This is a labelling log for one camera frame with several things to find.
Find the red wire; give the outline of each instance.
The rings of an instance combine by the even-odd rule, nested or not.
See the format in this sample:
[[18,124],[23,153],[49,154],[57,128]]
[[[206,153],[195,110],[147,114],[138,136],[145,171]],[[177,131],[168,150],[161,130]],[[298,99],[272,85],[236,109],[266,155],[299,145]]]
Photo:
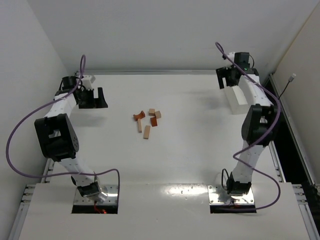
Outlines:
[[94,209],[95,212],[98,212],[100,214],[107,214],[106,210],[97,208],[97,202],[96,201],[93,204],[93,209]]

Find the light wooden block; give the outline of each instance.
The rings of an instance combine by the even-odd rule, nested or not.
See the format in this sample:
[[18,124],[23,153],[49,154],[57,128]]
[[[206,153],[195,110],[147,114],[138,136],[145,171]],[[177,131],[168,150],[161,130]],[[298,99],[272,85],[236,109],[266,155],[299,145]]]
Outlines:
[[143,133],[144,139],[149,139],[150,128],[151,128],[151,126],[149,126],[149,125],[144,127],[144,133]]
[[149,116],[155,116],[156,110],[154,108],[149,109]]
[[155,115],[156,119],[160,119],[161,118],[161,112],[160,111],[156,111],[154,113],[154,115]]
[[138,119],[138,132],[139,132],[139,133],[142,133],[141,119]]

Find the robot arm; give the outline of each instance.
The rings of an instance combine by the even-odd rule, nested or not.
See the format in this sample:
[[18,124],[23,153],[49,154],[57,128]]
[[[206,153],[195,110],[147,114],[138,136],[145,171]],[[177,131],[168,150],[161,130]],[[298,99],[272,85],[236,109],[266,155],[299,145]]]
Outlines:
[[[94,98],[94,90],[91,87],[93,81],[94,77],[83,78],[80,88],[68,97],[55,102],[43,118],[34,122],[34,126],[42,154],[64,166],[68,172],[79,173],[72,174],[71,179],[82,197],[103,202],[105,196],[99,187],[98,178],[80,174],[94,174],[94,171],[85,164],[77,153],[79,151],[79,141],[69,120],[69,116],[76,105],[79,108],[86,109],[108,107],[101,87],[98,88],[98,98]],[[55,100],[63,98],[74,88],[77,77],[64,77],[62,82],[63,87],[55,94]]]
[[[245,149],[268,130],[275,119],[277,108],[267,98],[264,91],[257,86],[257,84],[260,84],[259,74],[255,68],[250,68],[249,53],[235,53],[234,62],[238,64],[255,83],[248,80],[248,78],[242,75],[234,66],[219,68],[216,70],[216,73],[220,88],[224,88],[223,78],[225,78],[227,86],[232,87],[238,85],[250,106],[241,128],[241,136],[243,139],[242,149]],[[269,145],[270,141],[274,139],[277,129],[278,128],[275,127],[263,141],[242,152],[239,159],[252,168],[255,168],[261,153],[265,147]],[[238,161],[226,182],[228,194],[243,195],[249,192],[253,174],[252,168]]]

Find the white table surface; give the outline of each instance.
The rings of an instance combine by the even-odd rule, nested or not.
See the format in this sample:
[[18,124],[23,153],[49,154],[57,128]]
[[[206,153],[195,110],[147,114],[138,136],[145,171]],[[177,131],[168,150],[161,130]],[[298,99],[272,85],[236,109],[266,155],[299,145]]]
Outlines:
[[[232,115],[214,75],[101,75],[107,109],[77,109],[71,122],[79,154],[96,172],[118,168],[117,215],[71,214],[75,187],[70,176],[38,184],[20,240],[34,239],[308,239],[292,186],[282,183],[280,201],[256,214],[210,214],[208,193],[189,198],[170,194],[168,184],[220,183],[222,168],[233,170],[242,147],[246,115]],[[162,118],[150,138],[138,133],[133,114],[149,108]],[[150,124],[142,120],[143,128]],[[276,177],[269,149],[257,168]],[[54,172],[64,171],[55,164]],[[100,177],[116,184],[115,173]],[[273,201],[277,188],[253,174],[257,206]]]

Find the rectangular cutout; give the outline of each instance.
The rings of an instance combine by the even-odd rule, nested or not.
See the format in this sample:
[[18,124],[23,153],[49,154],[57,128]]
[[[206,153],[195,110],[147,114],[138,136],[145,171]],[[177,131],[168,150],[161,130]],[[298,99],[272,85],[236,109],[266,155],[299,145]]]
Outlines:
[[[96,206],[99,210],[105,210],[106,215],[118,214],[118,205],[115,206]],[[95,210],[94,205],[73,205],[72,214],[104,214]]]
[[217,206],[210,205],[210,213],[211,214],[256,214],[256,210],[252,210],[256,208],[255,205],[226,205],[226,206]]

